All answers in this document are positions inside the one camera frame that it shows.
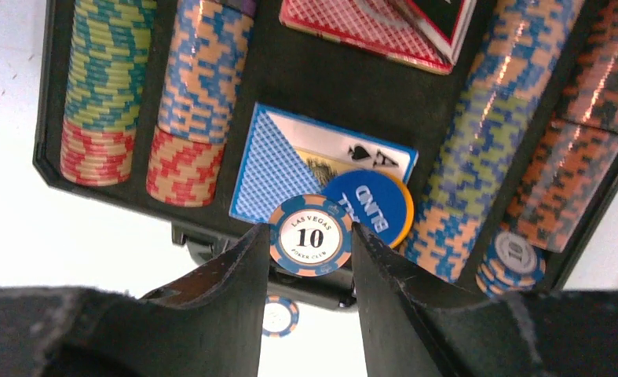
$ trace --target poker chip case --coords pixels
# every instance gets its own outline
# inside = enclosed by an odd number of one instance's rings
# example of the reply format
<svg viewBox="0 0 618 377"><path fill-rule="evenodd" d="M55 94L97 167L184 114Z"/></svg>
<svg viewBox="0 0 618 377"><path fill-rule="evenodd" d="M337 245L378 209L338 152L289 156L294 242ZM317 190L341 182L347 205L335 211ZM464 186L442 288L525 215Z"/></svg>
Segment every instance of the poker chip case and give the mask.
<svg viewBox="0 0 618 377"><path fill-rule="evenodd" d="M229 206L254 105L259 102L418 150L419 160L408 183L411 194L418 201L448 132L459 93L466 84L466 76L481 45L495 1L477 2L463 51L450 75L420 71L285 27L279 22L281 3L281 0L258 1L214 201L206 207L187 208L162 203L145 190L177 2L157 2L130 179L117 185L88 187L77 185L60 173L61 133L75 3L72 0L48 0L33 156L38 172L54 188L171 221L177 232L173 235L176 243L190 236L206 244L223 244L223 240L237 239L251 227L246 222L231 218ZM499 195L492 204L471 258L456 282L465 289L480 292L474 279L478 265L550 122L566 77L576 63L578 52L583 48L601 6L602 2L586 2L581 10L501 184ZM563 253L548 253L546 276L538 288L562 286L617 189L618 154L579 223L575 231L577 236L567 242ZM325 279L314 281L327 282L327 285L335 281L338 282L336 285L347 285L349 278L352 281L349 264L345 273L337 271L334 274L338 277L330 278L327 275L322 276ZM306 279L302 279L301 283L287 284L312 283L311 280L303 280Z"/></svg>

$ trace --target playing card deck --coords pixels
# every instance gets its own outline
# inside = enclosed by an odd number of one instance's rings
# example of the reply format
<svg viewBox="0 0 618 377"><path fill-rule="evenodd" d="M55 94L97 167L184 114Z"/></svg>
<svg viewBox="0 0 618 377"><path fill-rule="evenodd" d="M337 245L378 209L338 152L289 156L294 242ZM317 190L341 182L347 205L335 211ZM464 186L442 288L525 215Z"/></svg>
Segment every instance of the playing card deck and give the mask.
<svg viewBox="0 0 618 377"><path fill-rule="evenodd" d="M279 19L293 29L402 64L442 75L452 71L453 63L386 0L284 0Z"/></svg>
<svg viewBox="0 0 618 377"><path fill-rule="evenodd" d="M284 200L317 194L354 169L379 170L408 182L417 151L256 104L230 216L267 222Z"/></svg>
<svg viewBox="0 0 618 377"><path fill-rule="evenodd" d="M476 0L387 1L419 33L456 64Z"/></svg>

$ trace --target spade symbol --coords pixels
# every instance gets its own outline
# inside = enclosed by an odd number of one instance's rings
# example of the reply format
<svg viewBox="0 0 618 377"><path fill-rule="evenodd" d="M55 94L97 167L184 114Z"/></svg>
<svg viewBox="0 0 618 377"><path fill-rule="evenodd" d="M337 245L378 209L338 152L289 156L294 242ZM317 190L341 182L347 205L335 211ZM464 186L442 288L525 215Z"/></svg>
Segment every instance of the spade symbol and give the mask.
<svg viewBox="0 0 618 377"><path fill-rule="evenodd" d="M353 161L361 161L363 159L371 158L369 152L367 152L367 150L359 144L355 145L355 148L348 148L348 154L350 155L350 158L353 159Z"/></svg>

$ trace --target poker chip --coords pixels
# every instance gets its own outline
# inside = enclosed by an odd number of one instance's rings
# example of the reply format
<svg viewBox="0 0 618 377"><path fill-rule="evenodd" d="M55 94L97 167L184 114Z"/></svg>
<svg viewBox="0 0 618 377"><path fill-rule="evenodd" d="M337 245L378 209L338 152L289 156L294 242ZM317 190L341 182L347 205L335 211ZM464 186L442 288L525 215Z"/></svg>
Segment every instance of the poker chip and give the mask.
<svg viewBox="0 0 618 377"><path fill-rule="evenodd" d="M582 4L497 2L400 250L449 283L466 265Z"/></svg>
<svg viewBox="0 0 618 377"><path fill-rule="evenodd" d="M78 185L130 177L155 15L148 0L76 0L61 174Z"/></svg>
<svg viewBox="0 0 618 377"><path fill-rule="evenodd" d="M415 207L402 181L375 170L351 170L327 183L322 191L350 217L396 247L410 231Z"/></svg>
<svg viewBox="0 0 618 377"><path fill-rule="evenodd" d="M542 251L507 231L494 236L482 260L483 273L491 273L500 287L532 288L544 278L546 267Z"/></svg>
<svg viewBox="0 0 618 377"><path fill-rule="evenodd" d="M226 142L252 27L250 16L216 2L178 4L159 107L161 130L199 143Z"/></svg>
<svg viewBox="0 0 618 377"><path fill-rule="evenodd" d="M586 44L557 103L556 117L618 133L618 2L602 8Z"/></svg>
<svg viewBox="0 0 618 377"><path fill-rule="evenodd" d="M536 105L582 4L582 0L498 2L466 85L496 89Z"/></svg>
<svg viewBox="0 0 618 377"><path fill-rule="evenodd" d="M346 209L321 195L295 196L269 219L272 258L298 276L321 276L350 258L353 219Z"/></svg>
<svg viewBox="0 0 618 377"><path fill-rule="evenodd" d="M618 134L553 120L507 207L503 227L561 253L618 156Z"/></svg>
<svg viewBox="0 0 618 377"><path fill-rule="evenodd" d="M299 308L293 301L276 295L265 299L262 334L270 338L283 338L295 330L299 323Z"/></svg>
<svg viewBox="0 0 618 377"><path fill-rule="evenodd" d="M237 9L250 17L255 15L255 0L214 0L214 2L228 6L229 8Z"/></svg>
<svg viewBox="0 0 618 377"><path fill-rule="evenodd" d="M224 145L175 137L156 127L149 156L146 189L158 201L178 207L212 202Z"/></svg>

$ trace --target fallen poker chip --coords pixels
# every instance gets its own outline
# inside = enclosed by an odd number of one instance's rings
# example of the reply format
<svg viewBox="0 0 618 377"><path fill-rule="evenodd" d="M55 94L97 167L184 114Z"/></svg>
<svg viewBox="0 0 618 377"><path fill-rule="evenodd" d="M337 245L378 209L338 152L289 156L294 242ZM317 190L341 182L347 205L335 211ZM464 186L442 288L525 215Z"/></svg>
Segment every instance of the fallen poker chip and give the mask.
<svg viewBox="0 0 618 377"><path fill-rule="evenodd" d="M295 330L299 323L299 308L293 301L276 295L265 300L262 334L270 338L283 338Z"/></svg>
<svg viewBox="0 0 618 377"><path fill-rule="evenodd" d="M498 280L496 280L492 276L491 273L487 273L483 270L483 268L485 267L486 265L480 264L479 267L477 268L476 276L478 276L482 280L482 282L485 284L485 286L491 293L495 295L502 295L503 293L508 292L508 291L518 291L519 290L519 288L509 287L504 284L501 284Z"/></svg>
<svg viewBox="0 0 618 377"><path fill-rule="evenodd" d="M539 283L547 267L540 250L524 237L507 231L494 236L484 263L501 283L523 288Z"/></svg>
<svg viewBox="0 0 618 377"><path fill-rule="evenodd" d="M489 297L497 296L497 294L490 289L489 285L487 285L482 275L480 274L475 275L475 283L485 295Z"/></svg>
<svg viewBox="0 0 618 377"><path fill-rule="evenodd" d="M351 170L329 181L322 194L344 206L354 221L366 225L389 247L398 246L411 230L415 215L411 193L391 175Z"/></svg>
<svg viewBox="0 0 618 377"><path fill-rule="evenodd" d="M322 276L350 258L353 219L327 197L290 198L272 213L270 250L281 267L298 276Z"/></svg>
<svg viewBox="0 0 618 377"><path fill-rule="evenodd" d="M504 282L498 280L489 268L489 264L486 262L480 263L477 267L477 274L480 275L482 280L488 285L500 288L503 291L519 291L522 289L522 287L512 287L509 284L505 284Z"/></svg>

